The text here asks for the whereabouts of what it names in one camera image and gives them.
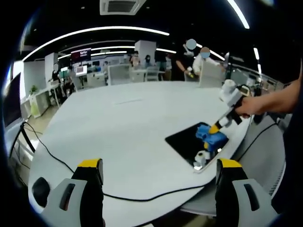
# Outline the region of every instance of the yellow object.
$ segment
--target yellow object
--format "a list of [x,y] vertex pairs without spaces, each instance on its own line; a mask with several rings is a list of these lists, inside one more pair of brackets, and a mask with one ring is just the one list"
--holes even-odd
[[235,160],[220,158],[222,162],[223,168],[235,168],[235,167],[242,167],[241,164]]
[[97,167],[98,161],[100,160],[100,158],[97,159],[88,159],[88,160],[84,160],[82,161],[78,167]]
[[208,143],[207,142],[204,142],[204,148],[208,149]]
[[209,134],[215,134],[219,131],[220,129],[214,124],[208,131]]

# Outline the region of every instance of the cable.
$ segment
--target cable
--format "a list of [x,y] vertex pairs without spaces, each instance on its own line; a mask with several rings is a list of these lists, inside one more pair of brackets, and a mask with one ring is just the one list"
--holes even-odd
[[108,194],[105,194],[105,193],[103,193],[103,194],[105,196],[108,196],[108,197],[111,197],[111,198],[114,198],[114,199],[119,199],[119,200],[134,201],[134,202],[149,202],[149,201],[152,201],[152,200],[154,200],[156,198],[159,198],[161,196],[172,194],[172,193],[175,193],[175,192],[187,191],[187,190],[195,189],[195,188],[202,188],[202,187],[205,187],[208,184],[210,184],[210,182],[208,182],[206,184],[203,184],[203,185],[200,185],[200,186],[194,186],[194,187],[189,187],[189,188],[182,188],[182,189],[177,189],[177,190],[173,190],[173,191],[170,191],[170,192],[165,192],[165,193],[156,195],[156,196],[154,196],[152,198],[145,199],[145,200],[128,199],[128,198],[118,197],[118,196],[114,196],[114,195],[108,195]]
[[276,123],[271,124],[270,126],[266,127],[265,129],[263,129],[257,136],[256,138],[251,142],[251,144],[246,148],[246,150],[243,152],[243,154],[240,156],[240,158],[238,159],[238,161],[241,160],[241,158],[246,154],[246,152],[249,150],[249,148],[253,145],[253,143],[257,140],[257,138],[263,133],[265,132],[267,129],[271,128],[272,126],[277,125]]
[[28,169],[30,169],[27,165],[25,165],[23,162],[21,162],[21,160],[20,160],[20,141],[18,141],[18,152],[19,152],[19,154],[18,154],[18,152],[17,152],[17,150],[16,150],[16,148],[14,148],[14,150],[15,150],[15,152],[16,152],[16,155],[17,155],[17,157],[18,157],[18,160],[19,160],[19,162],[20,162],[20,164],[21,165],[23,165],[23,166],[25,166],[26,168],[28,168]]
[[52,155],[52,153],[48,150],[48,148],[46,147],[46,145],[40,140],[40,138],[38,137],[35,129],[27,122],[24,122],[25,124],[29,125],[29,127],[31,127],[31,129],[33,130],[34,134],[36,135],[37,139],[39,140],[39,142],[45,147],[45,149],[47,150],[47,152],[49,153],[50,156],[52,156],[54,159],[56,159],[58,162],[62,163],[63,165],[65,165],[72,173],[74,173],[74,171],[63,161],[61,161],[60,159],[56,158],[54,155]]
[[[33,130],[31,130],[31,129],[29,129],[29,128],[26,128],[26,127],[23,127],[23,128],[25,128],[26,130],[28,130],[28,131],[32,131],[32,132],[34,132]],[[36,133],[37,134],[41,134],[41,135],[43,135],[43,133],[42,132],[39,132],[39,131],[36,131]]]
[[[61,162],[62,164],[64,164],[66,167],[69,168],[69,170],[71,170],[72,173],[74,173],[74,171],[63,161],[59,160],[58,158],[56,158],[54,155],[52,155],[48,148],[44,145],[44,143],[39,139],[39,137],[37,136],[34,128],[27,122],[25,122],[26,124],[28,124],[34,131],[37,139],[40,141],[40,143],[45,147],[45,149],[47,150],[47,152],[54,158],[56,159],[57,161]],[[244,154],[249,150],[249,148],[252,146],[252,144],[257,140],[257,138],[263,133],[265,132],[267,129],[269,129],[270,127],[272,127],[273,125],[276,125],[276,123],[268,126],[267,128],[265,128],[264,130],[262,130],[257,136],[256,138],[252,141],[252,143],[247,147],[247,149],[244,151],[244,153],[240,156],[240,158],[238,159],[238,161],[244,156]],[[173,190],[173,191],[170,191],[170,192],[165,192],[165,193],[162,193],[162,194],[159,194],[159,195],[156,195],[152,198],[149,198],[149,199],[144,199],[144,200],[137,200],[137,199],[129,199],[129,198],[123,198],[123,197],[119,197],[119,196],[114,196],[114,195],[109,195],[109,194],[106,194],[106,193],[103,193],[105,196],[108,196],[108,197],[111,197],[111,198],[114,198],[114,199],[119,199],[119,200],[125,200],[125,201],[134,201],[134,202],[148,202],[148,201],[152,201],[154,199],[157,199],[161,196],[164,196],[164,195],[168,195],[168,194],[172,194],[172,193],[175,193],[175,192],[181,192],[181,191],[187,191],[187,190],[191,190],[191,189],[196,189],[196,188],[202,188],[202,187],[205,187],[207,186],[208,184],[210,184],[212,182],[212,180],[206,184],[203,184],[203,185],[200,185],[200,186],[194,186],[194,187],[189,187],[189,188],[182,188],[182,189],[177,189],[177,190]]]

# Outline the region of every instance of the computer screen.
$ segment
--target computer screen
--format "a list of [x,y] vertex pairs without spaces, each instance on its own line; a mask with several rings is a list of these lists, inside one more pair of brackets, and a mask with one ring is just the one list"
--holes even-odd
[[20,108],[20,77],[19,73],[8,85],[4,92],[3,118],[4,125],[7,127],[13,121],[21,118]]
[[82,75],[87,73],[87,66],[80,66],[76,68],[76,75]]
[[99,62],[99,61],[93,61],[93,65],[99,66],[99,65],[100,65],[100,62]]

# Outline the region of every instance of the chair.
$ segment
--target chair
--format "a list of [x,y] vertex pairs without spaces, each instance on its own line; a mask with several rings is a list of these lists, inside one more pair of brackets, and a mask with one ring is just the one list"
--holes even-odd
[[97,73],[87,74],[87,84],[89,87],[103,87],[106,86],[105,76]]
[[[252,123],[243,142],[232,157],[234,160],[240,158],[239,162],[243,166],[247,177],[254,178],[272,197],[278,190],[285,170],[283,133],[274,125],[268,131],[264,131],[254,143],[252,142],[259,133],[273,123],[274,121],[269,116],[265,117],[258,125]],[[213,181],[190,201],[186,202],[181,210],[215,216],[215,192],[216,186]]]
[[130,83],[129,66],[129,64],[110,65],[108,67],[108,85]]
[[222,87],[225,81],[221,68],[208,62],[203,62],[202,76],[200,76],[200,87]]
[[72,83],[73,83],[74,86],[75,86],[75,90],[76,90],[76,91],[79,91],[79,90],[82,89],[82,85],[81,85],[81,82],[80,82],[80,80],[79,80],[78,77],[76,77],[76,76],[71,76],[71,80],[72,80]]
[[157,66],[150,66],[146,69],[146,77],[145,81],[159,81],[159,67]]
[[131,81],[133,83],[144,82],[145,72],[129,71],[129,75],[130,75]]

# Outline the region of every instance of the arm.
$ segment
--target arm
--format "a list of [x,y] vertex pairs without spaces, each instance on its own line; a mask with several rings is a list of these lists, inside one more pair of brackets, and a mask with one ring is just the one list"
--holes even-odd
[[260,102],[262,103],[260,111],[262,113],[268,111],[281,113],[291,112],[298,101],[300,86],[301,76],[281,91],[260,96]]
[[200,61],[201,61],[201,56],[200,55],[196,56],[194,63],[193,63],[193,70],[196,75],[200,75],[200,70],[201,70]]
[[178,68],[182,70],[182,72],[186,71],[186,69],[179,60],[176,60],[176,64],[178,65]]
[[302,64],[300,76],[291,85],[281,91],[276,91],[259,97],[247,97],[242,106],[236,109],[240,115],[263,114],[264,112],[291,112],[298,102],[302,79]]

